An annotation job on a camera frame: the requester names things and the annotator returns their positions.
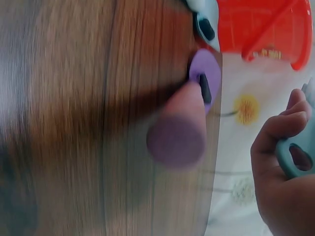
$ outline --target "wooden floor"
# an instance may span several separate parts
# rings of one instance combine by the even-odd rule
[[[145,145],[195,49],[179,0],[0,0],[0,235],[202,236],[219,118],[192,171]]]

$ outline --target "plastic toy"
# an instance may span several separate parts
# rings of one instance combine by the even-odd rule
[[[313,36],[308,0],[187,0],[202,42],[243,60],[286,60],[294,70],[308,62]]]
[[[147,146],[153,159],[170,168],[196,164],[206,150],[206,114],[221,84],[214,56],[200,49],[194,56],[189,80],[167,102],[149,129]]]
[[[308,84],[304,84],[302,91],[306,96],[306,100],[312,107],[312,117],[308,121],[306,127],[298,135],[280,140],[276,146],[276,156],[278,162],[288,176],[294,178],[309,174],[315,174],[315,81],[310,79]],[[300,149],[300,155],[308,159],[310,169],[300,170],[294,163],[290,149],[295,147]]]

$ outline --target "yellow flower print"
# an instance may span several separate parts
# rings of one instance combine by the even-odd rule
[[[253,95],[242,94],[234,101],[236,121],[242,125],[250,125],[258,119],[260,112],[259,103]]]

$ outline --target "hand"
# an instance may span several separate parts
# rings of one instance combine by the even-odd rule
[[[315,175],[288,180],[275,156],[279,139],[300,133],[312,109],[295,89],[286,111],[266,121],[251,148],[259,213],[275,236],[315,235]]]

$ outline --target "white mat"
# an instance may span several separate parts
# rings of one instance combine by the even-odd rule
[[[205,236],[268,236],[255,202],[250,148],[267,118],[286,108],[290,92],[315,76],[315,54],[308,66],[294,72],[280,61],[224,55],[221,112],[234,111],[241,99],[241,122],[236,116],[220,120],[214,189]]]

